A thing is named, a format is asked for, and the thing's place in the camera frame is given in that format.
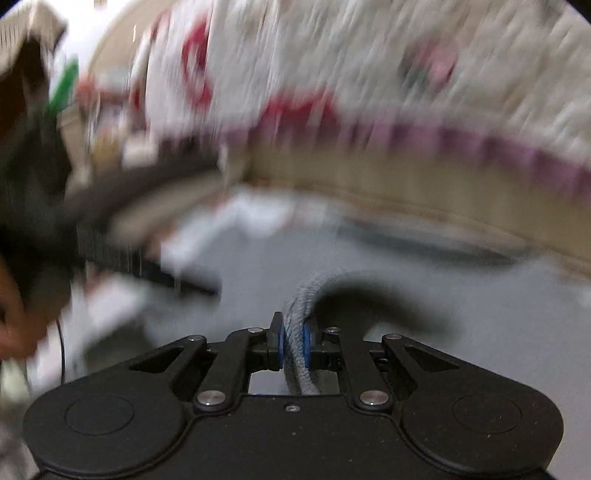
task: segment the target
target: silver screw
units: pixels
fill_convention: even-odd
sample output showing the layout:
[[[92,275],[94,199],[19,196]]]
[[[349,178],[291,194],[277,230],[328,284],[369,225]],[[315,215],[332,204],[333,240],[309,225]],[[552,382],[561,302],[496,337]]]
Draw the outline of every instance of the silver screw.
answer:
[[[363,392],[359,399],[366,405],[384,405],[390,397],[386,392],[382,392],[381,390],[368,390],[367,392]]]
[[[197,401],[208,407],[219,405],[226,400],[226,394],[219,390],[206,390],[197,395]]]

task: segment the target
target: red pattern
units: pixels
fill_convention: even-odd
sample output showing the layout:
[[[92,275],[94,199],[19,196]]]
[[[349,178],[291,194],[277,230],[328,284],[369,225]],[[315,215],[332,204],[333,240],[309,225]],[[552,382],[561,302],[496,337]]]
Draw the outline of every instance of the red pattern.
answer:
[[[313,112],[320,112],[321,124],[336,124],[333,96],[325,92],[314,92],[309,96],[295,99],[293,95],[280,93],[271,98],[261,115],[261,122],[275,121],[289,124],[307,124]]]
[[[193,31],[187,36],[181,52],[183,80],[185,90],[191,105],[197,109],[208,108],[212,102],[212,89],[205,76],[207,60],[207,19],[200,20]],[[189,71],[189,59],[195,60],[193,71]],[[196,80],[203,82],[201,88],[196,88]]]

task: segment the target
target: white fabric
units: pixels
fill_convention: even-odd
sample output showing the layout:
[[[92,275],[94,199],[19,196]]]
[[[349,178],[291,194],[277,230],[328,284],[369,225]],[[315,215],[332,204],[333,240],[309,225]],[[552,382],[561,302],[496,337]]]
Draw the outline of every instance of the white fabric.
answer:
[[[181,49],[210,13],[213,99],[199,112],[187,101]],[[456,71],[440,93],[409,92],[402,57],[431,34],[457,44]],[[561,0],[182,0],[151,46],[146,114],[155,135],[176,137],[252,125],[282,90],[327,89],[345,120],[393,109],[484,122],[591,158],[590,69],[591,27]]]

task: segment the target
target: small screw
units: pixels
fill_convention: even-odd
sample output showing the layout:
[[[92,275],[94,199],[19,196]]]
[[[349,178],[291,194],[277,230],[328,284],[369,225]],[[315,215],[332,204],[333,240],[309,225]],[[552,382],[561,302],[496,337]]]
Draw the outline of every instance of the small screw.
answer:
[[[368,390],[367,392],[363,392],[359,396],[359,399],[365,405],[379,406],[384,405],[390,397],[386,392],[382,392],[381,390]]]
[[[219,405],[226,400],[226,394],[219,390],[206,390],[197,395],[197,401],[208,407]]]

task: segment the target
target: purple trim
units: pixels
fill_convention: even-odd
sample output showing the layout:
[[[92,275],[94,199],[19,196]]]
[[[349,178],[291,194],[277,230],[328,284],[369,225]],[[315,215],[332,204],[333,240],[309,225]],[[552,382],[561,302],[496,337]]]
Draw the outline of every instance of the purple trim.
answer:
[[[581,200],[591,207],[591,171],[584,162],[563,160],[558,155],[528,145],[520,138],[499,135],[493,131],[394,122],[351,125],[305,123],[261,123],[253,128],[229,128],[215,134],[198,134],[204,142],[227,142],[230,146],[274,144],[291,148],[294,145],[333,144],[349,150],[392,150],[414,148],[429,157],[440,153],[461,155],[466,164],[486,167],[498,165],[515,172],[525,184],[534,182],[561,194],[568,200]]]

